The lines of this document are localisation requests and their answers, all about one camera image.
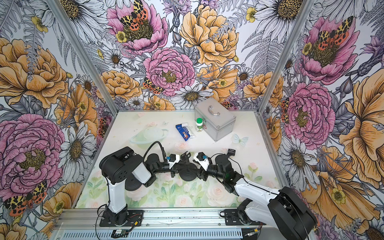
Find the black round stand base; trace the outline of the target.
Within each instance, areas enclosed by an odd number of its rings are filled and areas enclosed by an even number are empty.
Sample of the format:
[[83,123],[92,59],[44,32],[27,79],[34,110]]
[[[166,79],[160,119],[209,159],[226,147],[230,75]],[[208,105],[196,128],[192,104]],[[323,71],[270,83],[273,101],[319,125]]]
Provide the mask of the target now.
[[199,169],[196,165],[187,164],[179,167],[179,176],[183,181],[191,182],[198,177],[198,171]]

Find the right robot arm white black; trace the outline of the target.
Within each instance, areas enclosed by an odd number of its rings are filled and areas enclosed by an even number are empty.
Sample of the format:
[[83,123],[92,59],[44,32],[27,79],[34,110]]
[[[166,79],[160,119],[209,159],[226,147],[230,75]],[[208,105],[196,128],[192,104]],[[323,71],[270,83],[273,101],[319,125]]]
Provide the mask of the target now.
[[317,226],[315,215],[291,188],[272,189],[248,180],[233,169],[229,155],[219,154],[212,161],[199,152],[194,155],[194,162],[200,165],[199,179],[216,178],[227,192],[244,198],[238,206],[242,223],[269,225],[287,240],[305,240]]

